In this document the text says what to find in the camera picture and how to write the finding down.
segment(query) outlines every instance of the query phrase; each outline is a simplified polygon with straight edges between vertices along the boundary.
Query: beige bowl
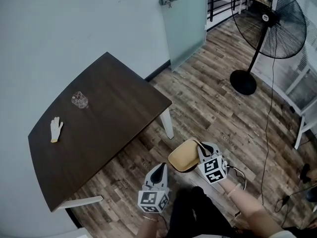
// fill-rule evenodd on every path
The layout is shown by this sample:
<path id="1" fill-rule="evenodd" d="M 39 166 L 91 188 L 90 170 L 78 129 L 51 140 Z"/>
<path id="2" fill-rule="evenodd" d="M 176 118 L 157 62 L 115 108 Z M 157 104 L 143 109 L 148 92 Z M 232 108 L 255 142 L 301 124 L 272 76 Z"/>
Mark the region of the beige bowl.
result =
<path id="1" fill-rule="evenodd" d="M 195 138 L 186 140 L 171 152 L 168 156 L 169 162 L 180 172 L 193 170 L 200 162 L 197 151 L 197 146 L 199 144 L 199 141 Z"/>

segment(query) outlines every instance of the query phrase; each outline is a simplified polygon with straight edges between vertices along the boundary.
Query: baseboard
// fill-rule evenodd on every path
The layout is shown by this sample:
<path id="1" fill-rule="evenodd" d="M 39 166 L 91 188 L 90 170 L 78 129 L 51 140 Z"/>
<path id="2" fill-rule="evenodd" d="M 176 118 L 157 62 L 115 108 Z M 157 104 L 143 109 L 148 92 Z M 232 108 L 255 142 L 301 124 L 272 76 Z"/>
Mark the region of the baseboard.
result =
<path id="1" fill-rule="evenodd" d="M 68 213 L 69 217 L 71 218 L 71 220 L 73 221 L 73 223 L 75 224 L 75 226 L 79 229 L 82 228 L 83 226 L 80 224 L 80 222 L 78 221 L 78 219 L 76 218 L 75 214 L 72 212 L 72 210 L 70 208 L 66 208 L 65 209 L 66 212 Z"/>
<path id="2" fill-rule="evenodd" d="M 153 71 L 149 76 L 145 78 L 147 82 L 150 82 L 153 78 L 155 78 L 157 75 L 159 75 L 163 70 L 168 68 L 170 66 L 170 60 L 162 64 L 159 68 L 157 68 L 155 71 Z"/>
<path id="3" fill-rule="evenodd" d="M 214 29 L 215 27 L 217 27 L 218 25 L 222 24 L 223 22 L 226 22 L 228 19 L 232 18 L 233 15 L 231 15 L 230 17 L 224 19 L 223 21 L 219 22 L 218 24 L 212 26 L 211 28 L 207 29 L 207 32 L 209 32 L 210 30 Z"/>

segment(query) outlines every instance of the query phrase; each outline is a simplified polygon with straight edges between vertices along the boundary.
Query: fan base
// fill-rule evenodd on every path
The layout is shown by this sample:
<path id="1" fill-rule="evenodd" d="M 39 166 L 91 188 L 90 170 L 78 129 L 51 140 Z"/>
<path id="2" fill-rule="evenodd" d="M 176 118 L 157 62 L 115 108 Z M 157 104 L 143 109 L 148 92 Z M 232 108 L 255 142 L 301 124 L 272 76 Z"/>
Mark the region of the fan base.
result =
<path id="1" fill-rule="evenodd" d="M 233 88 L 244 95 L 251 95 L 257 89 L 256 80 L 245 70 L 235 70 L 230 76 Z"/>

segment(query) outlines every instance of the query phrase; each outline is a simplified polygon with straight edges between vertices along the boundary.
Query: black pants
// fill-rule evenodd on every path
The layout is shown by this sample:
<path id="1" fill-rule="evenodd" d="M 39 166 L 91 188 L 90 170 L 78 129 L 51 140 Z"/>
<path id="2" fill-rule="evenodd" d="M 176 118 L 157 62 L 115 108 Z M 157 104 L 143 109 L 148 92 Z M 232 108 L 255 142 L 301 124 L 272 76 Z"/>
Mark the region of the black pants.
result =
<path id="1" fill-rule="evenodd" d="M 298 229 L 296 227 L 284 228 L 291 232 L 297 238 L 310 238 L 310 237 L 317 237 L 317 229 Z"/>
<path id="2" fill-rule="evenodd" d="M 235 237 L 234 229 L 202 188 L 182 190 L 174 202 L 167 237 L 192 238 L 202 234 Z"/>

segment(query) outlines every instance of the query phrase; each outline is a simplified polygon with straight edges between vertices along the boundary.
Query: wire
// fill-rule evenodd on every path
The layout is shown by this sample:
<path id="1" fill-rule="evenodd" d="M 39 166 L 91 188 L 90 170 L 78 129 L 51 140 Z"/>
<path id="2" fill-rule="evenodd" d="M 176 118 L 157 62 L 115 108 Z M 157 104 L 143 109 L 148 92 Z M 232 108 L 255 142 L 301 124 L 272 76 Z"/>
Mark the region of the wire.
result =
<path id="1" fill-rule="evenodd" d="M 242 179 L 244 180 L 243 190 L 246 190 L 246 187 L 247 187 L 246 175 L 245 175 L 240 169 L 238 169 L 238 168 L 236 168 L 236 167 L 234 167 L 234 166 L 227 166 L 227 167 L 230 168 L 230 169 L 233 169 L 233 170 L 236 172 L 236 176 L 237 176 L 237 177 L 240 177 L 240 178 L 242 178 Z M 238 217 L 240 214 L 241 214 L 241 212 L 239 211 L 239 212 L 237 212 L 234 216 L 235 216 L 235 217 Z"/>
<path id="2" fill-rule="evenodd" d="M 162 217 L 162 219 L 164 220 L 165 226 L 166 226 L 166 230 L 168 231 L 168 226 L 167 226 L 167 222 L 166 219 L 160 214 L 160 216 Z"/>
<path id="3" fill-rule="evenodd" d="M 310 189 L 310 188 L 312 188 L 312 187 L 315 187 L 316 185 L 317 185 L 317 183 L 315 183 L 315 184 L 312 185 L 312 186 L 309 186 L 308 188 L 305 188 L 305 189 L 296 191 L 296 192 L 294 192 L 294 193 L 292 193 L 292 194 L 290 194 L 290 195 L 285 196 L 284 198 L 281 198 L 281 199 L 277 200 L 277 202 L 276 202 L 276 204 L 275 204 L 275 207 L 274 207 L 274 212 L 275 212 L 275 213 L 279 213 L 279 212 L 282 210 L 283 206 L 284 206 L 284 205 L 287 205 L 287 211 L 286 211 L 286 214 L 285 214 L 285 217 L 284 217 L 284 221 L 283 221 L 281 227 L 284 226 L 285 221 L 286 221 L 286 218 L 287 218 L 287 215 L 290 213 L 288 201 L 289 201 L 289 199 L 291 198 L 291 196 L 293 196 L 293 195 L 295 195 L 295 194 L 298 194 L 298 193 L 301 193 L 301 192 L 303 192 L 303 191 L 306 191 L 306 190 L 308 190 L 308 189 Z M 281 207 L 277 210 L 276 207 L 277 207 L 277 205 L 278 205 L 278 203 L 279 203 L 280 201 L 282 201 L 282 205 L 281 205 Z"/>
<path id="4" fill-rule="evenodd" d="M 300 144 L 298 147 L 300 147 L 301 145 L 305 145 L 305 144 L 307 144 L 308 142 L 311 142 L 311 141 L 315 138 L 316 135 L 317 135 L 317 133 L 314 134 L 314 135 L 310 138 L 310 140 L 308 140 L 307 142 L 305 142 L 305 143 L 303 143 L 303 144 Z"/>
<path id="5" fill-rule="evenodd" d="M 267 117 L 266 117 L 266 127 L 265 127 L 265 136 L 266 136 L 266 146 L 267 146 L 267 153 L 266 153 L 266 157 L 265 157 L 265 161 L 264 161 L 264 168 L 263 168 L 263 174 L 262 174 L 262 180 L 261 180 L 261 197 L 262 197 L 262 205 L 264 205 L 264 197 L 263 197 L 263 180 L 264 180 L 264 174 L 265 174 L 265 167 L 266 167 L 266 161 L 268 158 L 268 138 L 267 138 L 267 127 L 268 127 L 268 119 L 269 119 L 269 114 L 271 113 L 272 110 L 272 105 L 273 105 L 273 85 L 274 85 L 274 64 L 275 64 L 275 57 L 276 57 L 276 50 L 277 50 L 277 29 L 275 29 L 275 42 L 276 42 L 276 46 L 275 46 L 275 55 L 274 55 L 274 61 L 273 61 L 273 65 L 272 65 L 272 92 L 271 92 L 271 106 L 269 108 L 269 111 L 267 113 Z"/>

